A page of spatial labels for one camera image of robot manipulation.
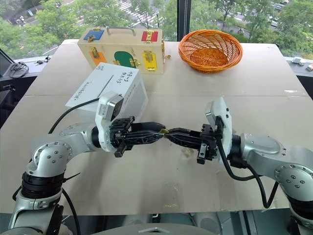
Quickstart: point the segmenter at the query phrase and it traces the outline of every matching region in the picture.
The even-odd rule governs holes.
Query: orange basket
[[[179,43],[179,55],[195,70],[213,73],[238,64],[243,48],[227,33],[202,29],[183,37]]]

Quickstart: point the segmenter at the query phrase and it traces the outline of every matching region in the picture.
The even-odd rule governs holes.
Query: desk
[[[48,132],[65,103],[91,72],[75,40],[65,40],[0,131],[0,212],[12,212],[13,192],[29,160],[32,139]],[[233,129],[270,135],[312,149],[313,102],[275,45],[243,44],[242,61],[220,73],[201,74],[166,43],[164,75],[144,75],[149,104],[142,121],[200,130],[208,102],[223,95]],[[71,113],[56,131],[82,121]],[[196,163],[196,152],[167,140],[135,146],[121,159],[103,151],[76,156],[64,184],[78,215],[209,212],[262,209],[257,183],[232,180],[217,161]],[[245,170],[234,169],[241,176]],[[274,181],[262,177],[267,197]],[[68,204],[64,214],[70,214]],[[273,208],[288,207],[279,188]]]

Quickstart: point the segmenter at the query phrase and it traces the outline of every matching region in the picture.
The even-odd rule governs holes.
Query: green door
[[[114,58],[115,58],[116,64],[118,65],[130,67],[130,68],[136,68],[132,55],[130,55],[126,51],[117,51],[114,54]]]

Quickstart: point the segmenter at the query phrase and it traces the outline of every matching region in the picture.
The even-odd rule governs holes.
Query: wooden box
[[[93,69],[105,62],[137,68],[141,73],[164,73],[161,29],[87,28],[77,44]]]

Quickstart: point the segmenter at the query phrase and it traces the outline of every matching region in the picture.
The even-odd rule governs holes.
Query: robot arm
[[[210,124],[204,124],[200,132],[183,128],[167,130],[155,122],[134,123],[134,117],[118,118],[121,103],[121,98],[112,93],[99,100],[96,127],[76,124],[59,135],[47,135],[35,141],[9,229],[31,227],[43,234],[57,234],[63,211],[58,202],[64,171],[74,156],[102,148],[122,157],[134,145],[154,143],[163,137],[197,149],[200,164],[221,159],[220,151],[231,166],[249,165],[257,174],[274,179],[284,190],[299,228],[309,232],[313,228],[313,152],[283,146],[267,136],[232,135],[231,115],[222,98],[211,104],[206,112]]]

